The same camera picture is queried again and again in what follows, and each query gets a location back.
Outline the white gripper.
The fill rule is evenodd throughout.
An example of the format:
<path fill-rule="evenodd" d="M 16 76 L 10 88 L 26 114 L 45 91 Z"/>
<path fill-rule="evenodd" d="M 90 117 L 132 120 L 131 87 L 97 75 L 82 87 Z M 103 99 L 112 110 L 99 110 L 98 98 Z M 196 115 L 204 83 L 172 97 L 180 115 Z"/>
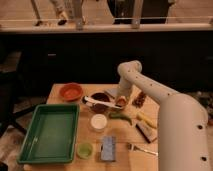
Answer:
<path fill-rule="evenodd" d="M 119 98 L 125 98 L 127 100 L 127 103 L 128 103 L 129 100 L 130 100 L 130 96 L 132 94 L 132 91 L 133 91 L 133 88 L 131 86 L 118 85 L 115 102 Z"/>

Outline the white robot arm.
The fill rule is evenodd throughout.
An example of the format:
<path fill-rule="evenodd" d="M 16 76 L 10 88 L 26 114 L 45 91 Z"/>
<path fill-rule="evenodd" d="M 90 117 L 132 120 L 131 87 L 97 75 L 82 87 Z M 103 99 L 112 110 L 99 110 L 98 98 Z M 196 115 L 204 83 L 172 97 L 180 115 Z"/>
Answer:
<path fill-rule="evenodd" d="M 143 75 L 137 60 L 119 64 L 117 71 L 117 98 L 129 98 L 135 85 L 159 105 L 158 171 L 211 171 L 206 109 L 195 98 Z"/>

